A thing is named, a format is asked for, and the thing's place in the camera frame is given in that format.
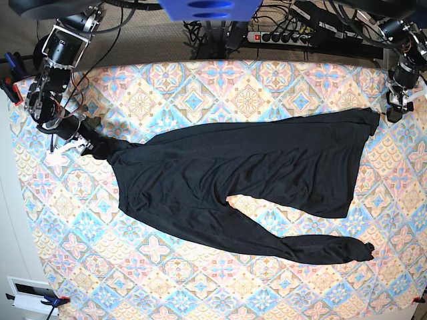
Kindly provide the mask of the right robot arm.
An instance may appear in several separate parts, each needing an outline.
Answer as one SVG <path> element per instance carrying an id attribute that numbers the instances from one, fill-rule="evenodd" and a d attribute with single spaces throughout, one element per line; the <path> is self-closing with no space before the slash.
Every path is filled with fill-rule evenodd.
<path id="1" fill-rule="evenodd" d="M 107 159 L 111 153 L 111 140 L 97 132 L 101 119 L 87 117 L 84 102 L 80 102 L 74 111 L 68 111 L 61 105 L 68 86 L 78 87 L 73 72 L 103 19 L 102 3 L 10 1 L 9 6 L 21 17 L 56 20 L 51 32 L 35 48 L 37 74 L 24 103 L 38 131 L 65 141 L 62 149 L 52 145 L 49 154 L 58 156 L 75 148 L 81 155 Z"/>

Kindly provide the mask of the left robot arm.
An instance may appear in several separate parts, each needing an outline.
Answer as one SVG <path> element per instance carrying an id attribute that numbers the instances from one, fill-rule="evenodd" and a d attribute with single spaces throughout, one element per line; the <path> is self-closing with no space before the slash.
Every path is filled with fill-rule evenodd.
<path id="1" fill-rule="evenodd" d="M 399 122 L 414 110 L 415 88 L 426 72 L 426 2 L 425 1 L 330 1 L 338 19 L 351 27 L 363 41 L 379 48 L 397 50 L 395 68 L 388 71 L 387 120 Z M 379 22 L 382 40 L 366 36 L 355 24 L 358 13 L 366 12 Z"/>

